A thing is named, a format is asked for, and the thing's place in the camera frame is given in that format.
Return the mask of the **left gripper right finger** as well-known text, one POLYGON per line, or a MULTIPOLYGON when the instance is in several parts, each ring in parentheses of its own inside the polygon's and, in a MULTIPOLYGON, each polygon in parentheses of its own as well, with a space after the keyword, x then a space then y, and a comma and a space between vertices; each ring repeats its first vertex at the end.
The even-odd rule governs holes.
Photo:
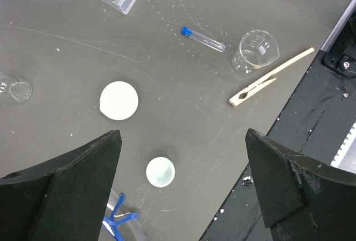
POLYGON ((248 159, 273 240, 355 240, 355 174, 249 129, 248 159))

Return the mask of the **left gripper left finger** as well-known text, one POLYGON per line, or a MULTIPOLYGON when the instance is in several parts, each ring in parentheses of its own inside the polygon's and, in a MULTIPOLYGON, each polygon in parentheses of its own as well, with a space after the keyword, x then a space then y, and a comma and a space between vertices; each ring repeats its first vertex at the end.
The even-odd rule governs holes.
POLYGON ((121 148, 112 130, 1 178, 1 240, 97 240, 121 148))

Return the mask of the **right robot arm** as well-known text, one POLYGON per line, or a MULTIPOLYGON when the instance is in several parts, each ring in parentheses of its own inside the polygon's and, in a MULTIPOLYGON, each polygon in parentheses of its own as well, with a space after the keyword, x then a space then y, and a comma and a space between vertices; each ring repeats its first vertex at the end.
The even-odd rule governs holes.
POLYGON ((355 12, 323 58, 323 65, 347 78, 355 78, 355 12))

